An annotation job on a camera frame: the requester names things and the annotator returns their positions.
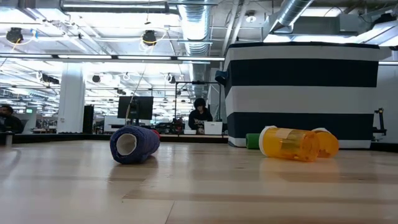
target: wooden table surface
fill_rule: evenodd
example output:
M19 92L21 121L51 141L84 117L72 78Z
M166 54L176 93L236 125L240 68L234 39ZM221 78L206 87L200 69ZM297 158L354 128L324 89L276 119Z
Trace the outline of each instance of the wooden table surface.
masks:
M162 143L145 164L107 141L0 148L0 223L398 223L398 156L314 163L227 144Z

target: computer monitor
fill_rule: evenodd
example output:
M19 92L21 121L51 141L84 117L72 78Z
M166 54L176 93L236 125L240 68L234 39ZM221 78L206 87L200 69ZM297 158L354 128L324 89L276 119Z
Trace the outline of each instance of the computer monitor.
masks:
M127 109L131 102L131 96L120 96L118 106L118 118L126 118ZM135 96L127 118L129 119L152 119L154 105L153 96Z

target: person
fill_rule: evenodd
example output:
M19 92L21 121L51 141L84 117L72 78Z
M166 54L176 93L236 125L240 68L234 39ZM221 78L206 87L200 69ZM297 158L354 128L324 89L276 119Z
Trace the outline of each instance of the person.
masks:
M24 126L19 118L13 116L14 110L8 105L0 107L0 131L12 131L20 134L24 131Z
M210 111L206 108L206 101L198 98L193 103L195 110L189 114L188 125L192 130L196 130L197 134L205 133L205 121L213 121Z

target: striped wall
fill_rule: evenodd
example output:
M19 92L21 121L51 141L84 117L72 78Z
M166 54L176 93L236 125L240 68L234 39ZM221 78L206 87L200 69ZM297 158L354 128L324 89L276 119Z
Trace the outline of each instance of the striped wall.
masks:
M379 47L236 44L228 49L226 112L231 144L264 126L327 128L342 148L369 148Z

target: laptop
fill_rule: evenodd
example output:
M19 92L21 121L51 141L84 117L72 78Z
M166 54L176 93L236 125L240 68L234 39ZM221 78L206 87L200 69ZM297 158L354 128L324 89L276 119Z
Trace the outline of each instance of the laptop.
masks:
M221 135L222 133L222 122L205 121L205 134Z

